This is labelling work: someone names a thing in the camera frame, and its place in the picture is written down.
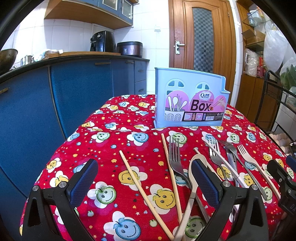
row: red tablecloth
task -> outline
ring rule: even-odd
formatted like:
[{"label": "red tablecloth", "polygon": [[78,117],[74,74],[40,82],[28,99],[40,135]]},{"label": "red tablecloth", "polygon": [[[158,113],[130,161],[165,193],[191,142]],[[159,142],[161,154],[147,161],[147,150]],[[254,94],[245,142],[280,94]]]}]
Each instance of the red tablecloth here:
[{"label": "red tablecloth", "polygon": [[[170,231],[175,233],[178,226],[177,209],[161,133],[164,133],[166,138],[169,135],[181,135],[183,138],[180,153],[186,172],[189,161],[195,155],[193,148],[198,147],[210,165],[223,177],[220,168],[211,161],[209,149],[202,141],[202,137],[206,135],[231,141],[235,146],[243,144],[263,169],[266,169],[266,164],[272,158],[282,164],[285,169],[288,168],[284,155],[277,150],[277,146],[269,137],[231,106],[227,107],[222,127],[192,126],[154,129],[154,114],[154,95],[126,95],[110,99],[90,115],[85,123],[79,126],[76,132],[57,149],[36,181],[36,184],[42,188],[55,187],[60,181],[70,179],[73,172],[79,171],[81,165],[90,158],[97,160],[98,175],[84,201],[77,207],[81,221],[96,240],[169,240],[144,203],[135,184],[130,180],[119,150],[125,154],[156,211]],[[221,146],[220,150],[222,156],[227,159],[226,152]],[[278,207],[277,198],[270,191],[259,171],[252,165],[249,167],[261,185],[268,188],[266,193],[270,200],[264,201],[264,204],[271,234],[283,211]],[[252,180],[240,164],[238,164],[238,173],[248,185],[252,184]],[[176,180],[182,211],[184,211],[190,190],[179,177],[176,177]],[[198,195],[208,213],[212,215],[214,208],[208,205],[200,189],[198,189]],[[57,209],[53,208],[52,211],[63,238],[71,240]],[[201,217],[198,206],[195,204],[185,232],[186,241],[194,240],[204,227],[205,222]],[[231,218],[222,233],[224,239],[227,238],[230,229]]]}]

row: rice cooker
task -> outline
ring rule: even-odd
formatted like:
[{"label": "rice cooker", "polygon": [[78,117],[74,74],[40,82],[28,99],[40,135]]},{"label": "rice cooker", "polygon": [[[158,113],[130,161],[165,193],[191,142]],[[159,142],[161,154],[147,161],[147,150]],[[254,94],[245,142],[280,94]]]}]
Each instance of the rice cooker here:
[{"label": "rice cooker", "polygon": [[124,56],[143,57],[143,44],[141,42],[129,41],[117,44],[116,52]]}]

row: light blue plastic holder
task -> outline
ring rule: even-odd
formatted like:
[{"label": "light blue plastic holder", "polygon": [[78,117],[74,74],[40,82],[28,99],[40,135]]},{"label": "light blue plastic holder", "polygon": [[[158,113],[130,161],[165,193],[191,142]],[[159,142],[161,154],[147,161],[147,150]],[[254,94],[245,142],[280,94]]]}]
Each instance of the light blue plastic holder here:
[{"label": "light blue plastic holder", "polygon": [[155,68],[155,128],[221,126],[230,92],[224,76]]}]

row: barcode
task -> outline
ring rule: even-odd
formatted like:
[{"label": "barcode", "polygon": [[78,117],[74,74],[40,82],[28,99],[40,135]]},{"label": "barcode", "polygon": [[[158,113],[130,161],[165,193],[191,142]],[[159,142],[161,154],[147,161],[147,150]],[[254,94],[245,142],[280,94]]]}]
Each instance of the barcode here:
[{"label": "barcode", "polygon": [[207,116],[205,118],[206,121],[213,121],[214,120],[214,116]]}]

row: cutting board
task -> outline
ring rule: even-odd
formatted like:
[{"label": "cutting board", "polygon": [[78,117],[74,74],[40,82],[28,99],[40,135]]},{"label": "cutting board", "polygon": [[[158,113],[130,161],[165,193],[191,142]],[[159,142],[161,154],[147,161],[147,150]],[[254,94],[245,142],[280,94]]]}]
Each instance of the cutting board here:
[{"label": "cutting board", "polygon": [[71,55],[111,55],[120,56],[120,53],[110,53],[110,52],[96,52],[96,51],[80,51],[80,52],[64,52],[64,53],[53,53],[46,56],[44,59],[71,56]]}]

